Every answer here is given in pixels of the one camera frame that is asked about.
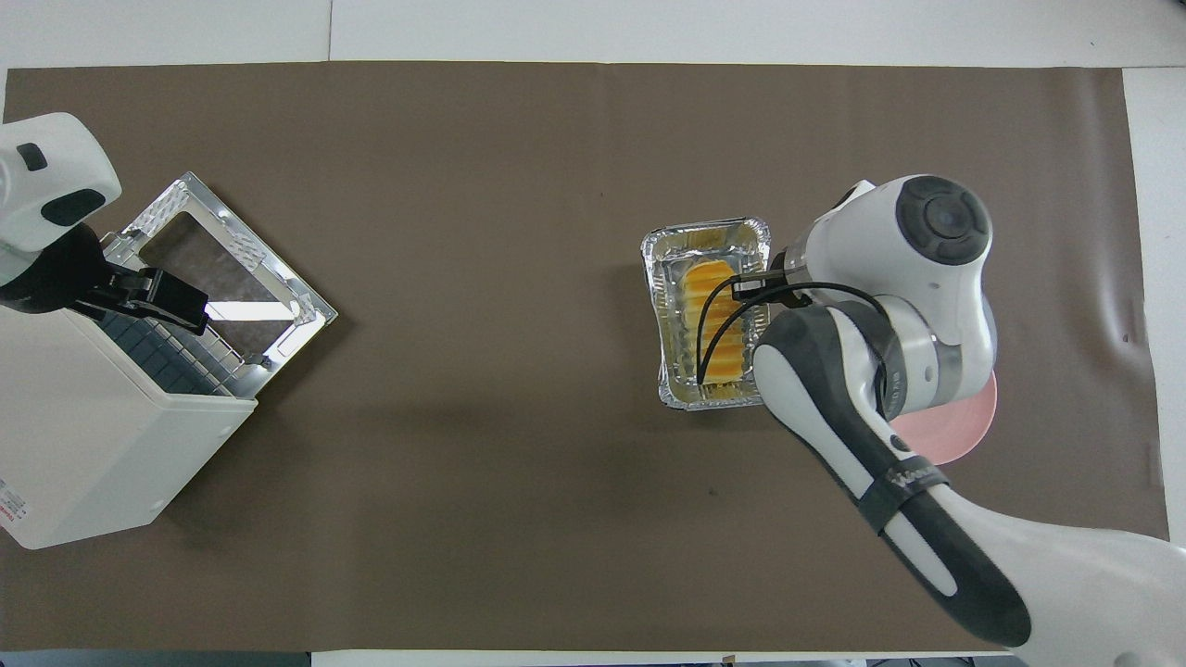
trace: pink plate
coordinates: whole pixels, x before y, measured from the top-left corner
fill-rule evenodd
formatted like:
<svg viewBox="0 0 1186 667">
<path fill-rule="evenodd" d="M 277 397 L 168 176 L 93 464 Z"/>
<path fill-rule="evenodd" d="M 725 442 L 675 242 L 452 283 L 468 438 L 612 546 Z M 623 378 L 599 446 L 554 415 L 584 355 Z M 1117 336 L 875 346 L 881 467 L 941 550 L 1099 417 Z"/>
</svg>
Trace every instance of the pink plate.
<svg viewBox="0 0 1186 667">
<path fill-rule="evenodd" d="M 978 394 L 952 404 L 904 414 L 890 423 L 906 445 L 944 464 L 971 451 L 988 432 L 996 414 L 996 373 Z"/>
</svg>

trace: aluminum foil tray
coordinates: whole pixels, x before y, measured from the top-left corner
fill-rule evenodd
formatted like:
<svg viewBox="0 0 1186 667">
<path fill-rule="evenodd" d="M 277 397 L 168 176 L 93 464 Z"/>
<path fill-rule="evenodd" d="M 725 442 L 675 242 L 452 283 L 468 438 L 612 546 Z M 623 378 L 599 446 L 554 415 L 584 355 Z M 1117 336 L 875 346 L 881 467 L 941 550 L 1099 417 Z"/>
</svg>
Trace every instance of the aluminum foil tray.
<svg viewBox="0 0 1186 667">
<path fill-rule="evenodd" d="M 152 319 L 101 323 L 166 392 L 254 398 L 338 316 L 192 173 L 103 241 L 108 261 L 164 268 L 210 297 L 202 336 Z"/>
<path fill-rule="evenodd" d="M 710 260 L 725 260 L 737 273 L 764 271 L 770 261 L 766 223 L 744 217 L 664 227 L 643 239 L 642 250 L 659 329 L 659 399 L 689 411 L 761 405 L 753 382 L 753 349 L 770 324 L 769 307 L 753 307 L 741 317 L 741 380 L 702 387 L 696 385 L 696 331 L 684 325 L 680 284 L 688 269 Z M 729 292 L 716 298 L 728 300 Z"/>
</svg>

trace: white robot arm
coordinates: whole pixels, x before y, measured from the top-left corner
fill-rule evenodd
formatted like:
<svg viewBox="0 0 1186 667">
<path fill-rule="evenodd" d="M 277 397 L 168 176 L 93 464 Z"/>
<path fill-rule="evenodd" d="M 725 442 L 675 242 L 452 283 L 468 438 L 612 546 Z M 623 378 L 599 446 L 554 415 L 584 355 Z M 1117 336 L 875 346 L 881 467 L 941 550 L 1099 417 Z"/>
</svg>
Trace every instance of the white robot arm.
<svg viewBox="0 0 1186 667">
<path fill-rule="evenodd" d="M 1033 667 L 1186 666 L 1186 550 L 981 508 L 888 424 L 987 381 L 995 332 L 980 277 L 991 231 L 954 182 L 859 184 L 776 258 L 786 278 L 773 282 L 839 282 L 871 303 L 818 291 L 780 313 L 754 352 L 763 400 L 973 634 Z"/>
<path fill-rule="evenodd" d="M 83 224 L 120 191 L 103 148 L 70 114 L 0 125 L 0 304 L 154 317 L 200 333 L 204 293 L 157 268 L 108 263 Z"/>
</svg>

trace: orange food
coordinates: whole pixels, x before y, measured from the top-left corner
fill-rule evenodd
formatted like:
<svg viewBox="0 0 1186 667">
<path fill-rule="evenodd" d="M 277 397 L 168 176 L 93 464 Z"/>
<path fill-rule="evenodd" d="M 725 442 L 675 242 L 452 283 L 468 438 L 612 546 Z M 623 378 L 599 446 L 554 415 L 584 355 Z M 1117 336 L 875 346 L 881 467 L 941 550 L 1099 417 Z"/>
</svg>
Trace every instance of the orange food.
<svg viewBox="0 0 1186 667">
<path fill-rule="evenodd" d="M 683 294 L 683 323 L 687 326 L 690 349 L 688 356 L 696 356 L 696 324 L 700 322 L 700 312 L 704 309 L 708 294 L 721 284 L 722 280 L 733 275 L 733 269 L 723 260 L 712 260 L 688 269 L 680 281 L 680 290 Z M 729 290 L 721 290 L 713 305 L 709 306 L 704 316 L 704 330 L 701 336 L 701 354 L 708 351 L 708 343 L 721 324 L 733 313 L 737 304 L 729 298 Z M 704 385 L 725 385 L 737 382 L 741 379 L 741 356 L 745 344 L 741 338 L 741 320 L 729 325 L 716 343 L 713 357 L 708 363 L 708 371 L 704 374 Z"/>
</svg>

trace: brown paper sheet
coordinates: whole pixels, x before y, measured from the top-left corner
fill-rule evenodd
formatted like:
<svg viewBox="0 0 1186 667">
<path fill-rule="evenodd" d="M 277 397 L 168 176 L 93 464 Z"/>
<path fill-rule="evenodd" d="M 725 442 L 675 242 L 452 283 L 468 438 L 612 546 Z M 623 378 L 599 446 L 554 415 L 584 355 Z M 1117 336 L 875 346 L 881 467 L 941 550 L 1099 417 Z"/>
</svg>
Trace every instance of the brown paper sheet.
<svg viewBox="0 0 1186 667">
<path fill-rule="evenodd" d="M 342 318 L 152 526 L 0 538 L 4 649 L 991 648 L 764 408 L 656 395 L 645 233 L 780 246 L 917 172 L 996 225 L 1000 408 L 955 488 L 1167 533 L 1117 70 L 53 69 L 7 100 L 102 141 L 100 230 L 192 170 Z"/>
</svg>

